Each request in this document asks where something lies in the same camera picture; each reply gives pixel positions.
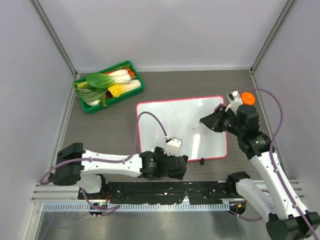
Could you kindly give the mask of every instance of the orange object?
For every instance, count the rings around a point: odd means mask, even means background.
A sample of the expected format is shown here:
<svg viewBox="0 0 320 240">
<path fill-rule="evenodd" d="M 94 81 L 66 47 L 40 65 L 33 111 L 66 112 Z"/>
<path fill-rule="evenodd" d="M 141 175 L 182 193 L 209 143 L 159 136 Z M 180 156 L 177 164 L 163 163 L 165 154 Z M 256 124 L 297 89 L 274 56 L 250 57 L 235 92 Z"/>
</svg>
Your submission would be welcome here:
<svg viewBox="0 0 320 240">
<path fill-rule="evenodd" d="M 128 71 L 128 74 L 129 74 L 131 77 L 135 77 L 135 76 L 136 76 L 135 73 L 134 73 L 133 71 L 131 71 L 130 68 L 127 68 L 126 70 Z"/>
<path fill-rule="evenodd" d="M 252 93 L 247 91 L 241 94 L 241 99 L 243 103 L 247 105 L 253 105 L 256 102 L 255 96 Z"/>
</svg>

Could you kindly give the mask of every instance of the orange ball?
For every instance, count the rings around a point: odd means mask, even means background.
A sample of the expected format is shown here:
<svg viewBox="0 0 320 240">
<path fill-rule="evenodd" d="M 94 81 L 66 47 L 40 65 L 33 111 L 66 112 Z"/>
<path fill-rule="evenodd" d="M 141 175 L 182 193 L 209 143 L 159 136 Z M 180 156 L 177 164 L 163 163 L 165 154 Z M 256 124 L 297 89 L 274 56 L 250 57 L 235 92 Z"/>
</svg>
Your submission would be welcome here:
<svg viewBox="0 0 320 240">
<path fill-rule="evenodd" d="M 251 92 L 245 91 L 241 94 L 241 99 L 244 104 L 253 105 L 256 102 L 255 96 Z"/>
</svg>

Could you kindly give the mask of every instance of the small white object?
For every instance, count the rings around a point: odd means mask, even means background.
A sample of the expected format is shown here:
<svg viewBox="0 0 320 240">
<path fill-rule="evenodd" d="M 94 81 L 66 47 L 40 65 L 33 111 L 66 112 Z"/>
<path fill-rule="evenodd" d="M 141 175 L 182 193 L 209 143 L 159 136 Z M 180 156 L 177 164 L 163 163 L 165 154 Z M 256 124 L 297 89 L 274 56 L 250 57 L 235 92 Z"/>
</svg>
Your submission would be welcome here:
<svg viewBox="0 0 320 240">
<path fill-rule="evenodd" d="M 237 114 L 238 107 L 244 104 L 239 95 L 239 92 L 238 91 L 230 92 L 227 95 L 227 97 L 230 104 L 226 107 L 225 111 L 227 111 L 228 109 L 231 109 L 232 112 L 234 112 L 234 114 Z"/>
<path fill-rule="evenodd" d="M 89 106 L 91 106 L 91 107 L 94 107 L 94 106 L 97 106 L 99 103 L 100 103 L 100 99 L 98 99 L 98 100 L 95 100 L 95 101 L 92 101 L 92 102 L 86 102 L 85 101 L 85 103 L 86 104 L 88 104 Z"/>
<path fill-rule="evenodd" d="M 192 130 L 195 129 L 195 128 L 197 128 L 198 126 L 200 126 L 200 122 L 198 122 L 198 123 L 194 126 L 194 128 L 192 128 Z"/>
<path fill-rule="evenodd" d="M 164 147 L 164 154 L 168 156 L 179 156 L 179 150 L 182 145 L 182 140 L 180 138 L 172 137 L 167 139 L 168 136 L 165 136 L 164 139 L 169 140 Z"/>
</svg>

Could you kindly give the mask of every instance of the dark gray table surface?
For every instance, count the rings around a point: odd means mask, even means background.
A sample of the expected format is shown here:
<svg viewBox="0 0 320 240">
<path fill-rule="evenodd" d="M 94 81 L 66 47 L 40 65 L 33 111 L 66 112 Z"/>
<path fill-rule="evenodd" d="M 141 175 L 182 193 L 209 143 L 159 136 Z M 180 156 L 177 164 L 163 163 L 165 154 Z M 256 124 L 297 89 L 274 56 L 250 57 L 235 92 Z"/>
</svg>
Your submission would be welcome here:
<svg viewBox="0 0 320 240">
<path fill-rule="evenodd" d="M 227 94 L 232 91 L 253 87 L 248 70 L 141 72 L 140 76 L 146 85 L 142 94 L 95 114 L 86 114 L 79 100 L 75 99 L 63 147 L 81 142 L 84 143 L 85 149 L 94 152 L 127 155 L 131 153 L 134 144 L 138 103 L 214 95 L 221 95 L 227 99 Z M 268 133 L 259 103 L 255 106 L 260 114 L 260 129 Z M 252 179 L 261 180 L 257 170 L 239 149 L 236 137 L 229 134 L 228 156 L 208 160 L 204 165 L 200 165 L 199 162 L 188 163 L 184 180 L 225 180 L 228 174 L 239 171 L 246 171 Z M 136 179 L 108 175 L 107 180 Z"/>
</svg>

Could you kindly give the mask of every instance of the yellow vegetable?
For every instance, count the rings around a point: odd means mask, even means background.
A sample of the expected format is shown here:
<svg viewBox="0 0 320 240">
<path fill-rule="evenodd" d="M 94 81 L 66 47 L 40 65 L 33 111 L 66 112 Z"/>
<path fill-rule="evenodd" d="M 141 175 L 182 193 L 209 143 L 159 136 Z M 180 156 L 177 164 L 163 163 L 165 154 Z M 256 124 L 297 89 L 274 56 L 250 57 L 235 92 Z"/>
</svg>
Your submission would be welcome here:
<svg viewBox="0 0 320 240">
<path fill-rule="evenodd" d="M 116 84 L 113 86 L 108 87 L 108 91 L 112 94 L 114 97 L 119 97 L 122 94 L 125 94 L 127 92 L 130 92 L 134 89 L 137 89 L 141 86 L 141 82 L 137 80 L 131 80 L 129 84 Z"/>
<path fill-rule="evenodd" d="M 76 82 L 76 89 L 86 89 L 88 87 L 88 82 L 83 81 L 83 82 Z"/>
</svg>

